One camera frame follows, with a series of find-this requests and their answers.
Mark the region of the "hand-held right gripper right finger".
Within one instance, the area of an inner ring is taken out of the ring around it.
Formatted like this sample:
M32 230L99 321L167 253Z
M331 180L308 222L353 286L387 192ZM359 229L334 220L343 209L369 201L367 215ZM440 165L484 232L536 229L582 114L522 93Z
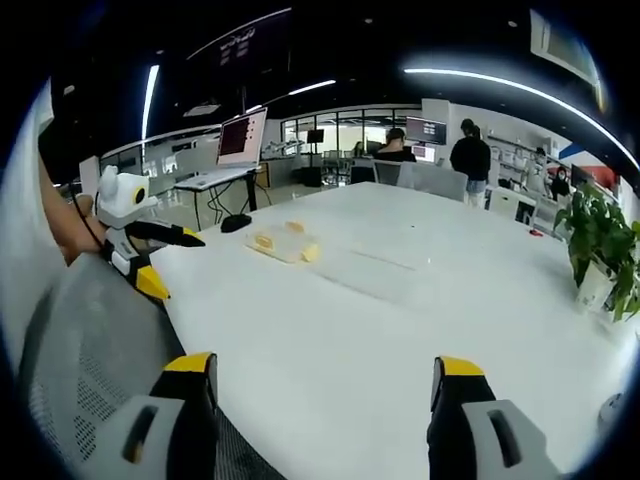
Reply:
M560 479L544 433L511 401L496 398L469 360L434 360L426 431L431 479Z

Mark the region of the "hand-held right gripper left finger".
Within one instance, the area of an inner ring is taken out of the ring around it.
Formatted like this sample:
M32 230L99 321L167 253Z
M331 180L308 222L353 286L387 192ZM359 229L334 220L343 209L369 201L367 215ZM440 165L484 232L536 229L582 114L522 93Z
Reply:
M81 477L212 479L218 440L217 356L183 355L96 431Z

